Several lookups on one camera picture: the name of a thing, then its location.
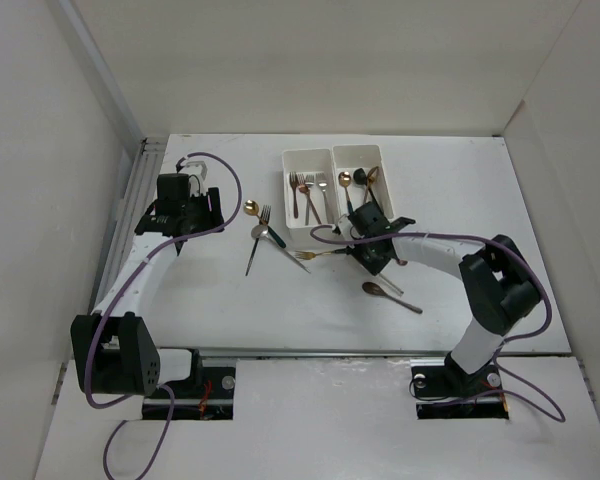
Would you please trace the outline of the copper long fork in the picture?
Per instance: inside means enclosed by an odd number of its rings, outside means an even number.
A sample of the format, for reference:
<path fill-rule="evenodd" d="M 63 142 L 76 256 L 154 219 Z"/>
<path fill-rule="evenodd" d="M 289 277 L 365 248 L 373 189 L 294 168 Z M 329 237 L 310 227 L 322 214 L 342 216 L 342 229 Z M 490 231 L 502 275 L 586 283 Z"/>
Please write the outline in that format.
<path fill-rule="evenodd" d="M 305 185 L 304 185 L 304 177 L 305 177 L 305 175 L 306 175 L 305 173 L 302 173 L 302 174 L 299 175 L 299 181 L 300 181 L 299 190 L 300 190 L 300 192 L 304 196 L 305 196 L 305 192 L 306 192 Z M 316 209 L 315 204 L 314 204 L 314 202 L 312 200 L 312 188 L 311 188 L 311 201 L 312 201 L 311 208 L 312 208 L 312 211 L 311 211 L 310 216 L 313 216 L 314 219 L 316 220 L 317 224 L 320 225 L 322 223 L 322 221 L 321 221 L 320 215 L 318 213 L 318 210 Z"/>

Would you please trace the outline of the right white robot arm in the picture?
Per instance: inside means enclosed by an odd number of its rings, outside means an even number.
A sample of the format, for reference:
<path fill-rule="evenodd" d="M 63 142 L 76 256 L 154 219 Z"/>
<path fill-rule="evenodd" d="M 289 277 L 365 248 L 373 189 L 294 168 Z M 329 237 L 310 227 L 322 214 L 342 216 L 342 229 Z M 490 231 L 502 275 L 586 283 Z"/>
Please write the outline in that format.
<path fill-rule="evenodd" d="M 405 217 L 390 221 L 367 203 L 342 216 L 337 228 L 353 242 L 348 252 L 373 275 L 396 260 L 462 282 L 472 318 L 436 375 L 450 391 L 464 394 L 478 384 L 505 337 L 545 300 L 546 292 L 511 238 L 406 232 L 413 223 Z"/>

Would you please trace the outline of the copper round spoon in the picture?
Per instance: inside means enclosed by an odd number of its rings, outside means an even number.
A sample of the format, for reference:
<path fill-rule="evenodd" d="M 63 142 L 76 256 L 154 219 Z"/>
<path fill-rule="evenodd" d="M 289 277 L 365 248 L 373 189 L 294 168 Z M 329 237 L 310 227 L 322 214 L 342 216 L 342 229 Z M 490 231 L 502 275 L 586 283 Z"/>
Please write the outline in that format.
<path fill-rule="evenodd" d="M 371 190 L 371 186 L 376 180 L 378 170 L 379 170 L 379 167 L 374 166 L 373 168 L 369 169 L 365 173 L 366 177 L 365 177 L 365 191 L 364 191 L 364 196 L 363 196 L 363 203 L 366 203 L 368 199 L 371 199 L 371 200 L 375 199 L 373 191 Z"/>

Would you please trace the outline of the black spoon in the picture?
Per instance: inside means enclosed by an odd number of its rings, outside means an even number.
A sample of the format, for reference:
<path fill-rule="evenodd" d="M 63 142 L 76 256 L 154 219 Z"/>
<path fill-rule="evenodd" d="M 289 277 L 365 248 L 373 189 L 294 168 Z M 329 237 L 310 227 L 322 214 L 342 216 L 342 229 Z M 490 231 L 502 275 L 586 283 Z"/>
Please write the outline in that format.
<path fill-rule="evenodd" d="M 368 171 L 368 170 L 365 170 L 364 168 L 358 168 L 358 169 L 356 169 L 356 170 L 354 171 L 354 174 L 353 174 L 354 183 L 355 183 L 356 185 L 358 185 L 358 186 L 362 187 L 362 188 L 364 189 L 364 191 L 365 191 L 365 177 L 366 177 L 365 173 L 366 173 L 367 171 Z M 374 197 L 375 197 L 375 199 L 374 199 L 374 200 L 368 199 L 366 203 L 368 203 L 369 201 L 372 201 L 372 202 L 373 202 L 373 203 L 374 203 L 374 204 L 375 204 L 377 207 L 380 207 L 380 203 L 379 203 L 379 201 L 376 199 L 376 196 L 375 196 L 375 193 L 374 193 L 374 191 L 373 191 L 373 194 L 374 194 Z"/>

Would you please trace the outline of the slim silver fork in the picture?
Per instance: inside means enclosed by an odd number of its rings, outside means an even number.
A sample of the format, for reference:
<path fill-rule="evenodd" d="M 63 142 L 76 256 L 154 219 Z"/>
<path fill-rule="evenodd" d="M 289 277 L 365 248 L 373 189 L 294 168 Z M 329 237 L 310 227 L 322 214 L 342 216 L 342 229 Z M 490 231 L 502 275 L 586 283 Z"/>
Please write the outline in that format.
<path fill-rule="evenodd" d="M 306 214 L 305 214 L 305 224 L 309 224 L 310 214 L 312 211 L 311 205 L 311 188 L 315 184 L 315 175 L 311 173 L 307 173 L 304 177 L 304 185 L 305 185 L 305 196 L 306 196 Z"/>

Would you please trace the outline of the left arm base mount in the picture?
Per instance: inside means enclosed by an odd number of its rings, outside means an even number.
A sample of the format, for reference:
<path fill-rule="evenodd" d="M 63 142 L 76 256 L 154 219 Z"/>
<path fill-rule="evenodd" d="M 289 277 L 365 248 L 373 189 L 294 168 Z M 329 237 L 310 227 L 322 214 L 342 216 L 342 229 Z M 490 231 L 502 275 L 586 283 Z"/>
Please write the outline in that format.
<path fill-rule="evenodd" d="M 159 384 L 174 394 L 174 420 L 232 420 L 236 361 L 204 356 L 199 350 L 159 349 Z"/>

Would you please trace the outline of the copper small fork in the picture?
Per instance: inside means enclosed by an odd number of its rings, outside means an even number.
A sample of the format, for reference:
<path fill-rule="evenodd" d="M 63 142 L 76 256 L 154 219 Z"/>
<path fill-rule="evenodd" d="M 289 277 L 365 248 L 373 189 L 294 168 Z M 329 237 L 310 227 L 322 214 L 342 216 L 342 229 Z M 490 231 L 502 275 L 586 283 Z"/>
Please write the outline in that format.
<path fill-rule="evenodd" d="M 298 209 L 298 201 L 297 201 L 297 193 L 299 187 L 299 178 L 296 172 L 289 173 L 289 184 L 292 192 L 293 199 L 293 217 L 297 219 L 299 217 L 299 209 Z"/>

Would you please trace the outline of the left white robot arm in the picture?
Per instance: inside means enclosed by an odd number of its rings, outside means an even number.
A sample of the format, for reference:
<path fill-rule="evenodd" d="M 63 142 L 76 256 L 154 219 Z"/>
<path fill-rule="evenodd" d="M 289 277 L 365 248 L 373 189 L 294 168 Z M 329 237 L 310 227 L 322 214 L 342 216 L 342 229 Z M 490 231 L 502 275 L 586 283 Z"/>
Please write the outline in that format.
<path fill-rule="evenodd" d="M 79 385 L 93 394 L 149 396 L 160 384 L 181 396 L 197 394 L 204 373 L 191 349 L 159 349 L 146 320 L 158 287 L 185 237 L 221 226 L 219 189 L 206 188 L 197 162 L 161 174 L 156 199 L 141 216 L 129 255 L 113 286 L 89 315 L 78 315 L 71 340 Z"/>

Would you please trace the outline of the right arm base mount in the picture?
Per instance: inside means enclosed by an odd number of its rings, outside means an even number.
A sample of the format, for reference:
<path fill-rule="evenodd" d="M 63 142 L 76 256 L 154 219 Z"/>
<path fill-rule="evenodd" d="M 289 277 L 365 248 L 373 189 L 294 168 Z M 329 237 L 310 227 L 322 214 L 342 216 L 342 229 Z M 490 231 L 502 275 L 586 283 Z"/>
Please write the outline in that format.
<path fill-rule="evenodd" d="M 509 413 L 502 379 L 491 362 L 467 374 L 447 355 L 411 362 L 410 394 L 419 420 L 499 419 Z"/>

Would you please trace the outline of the white measuring scoop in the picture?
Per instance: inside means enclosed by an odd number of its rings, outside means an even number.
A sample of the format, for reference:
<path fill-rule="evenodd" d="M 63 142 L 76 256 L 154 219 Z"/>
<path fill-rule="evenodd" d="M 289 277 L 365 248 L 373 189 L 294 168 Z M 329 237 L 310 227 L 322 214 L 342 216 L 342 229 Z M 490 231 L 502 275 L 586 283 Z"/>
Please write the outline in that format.
<path fill-rule="evenodd" d="M 404 291 L 392 280 L 390 280 L 386 275 L 379 273 L 377 278 L 382 280 L 393 292 L 395 292 L 399 297 L 404 295 Z"/>

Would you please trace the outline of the gold spoon green handle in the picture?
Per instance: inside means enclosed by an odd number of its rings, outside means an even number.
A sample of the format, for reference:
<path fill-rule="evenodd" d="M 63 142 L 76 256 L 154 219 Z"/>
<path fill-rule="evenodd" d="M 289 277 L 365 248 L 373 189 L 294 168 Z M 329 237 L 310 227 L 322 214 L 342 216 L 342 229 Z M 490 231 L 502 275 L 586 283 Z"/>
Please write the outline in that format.
<path fill-rule="evenodd" d="M 353 206 L 352 206 L 351 198 L 349 195 L 349 186 L 352 183 L 351 174 L 348 171 L 340 172 L 338 175 L 338 182 L 339 182 L 339 185 L 344 189 L 344 192 L 345 192 L 347 212 L 349 214 L 351 214 L 353 212 Z"/>

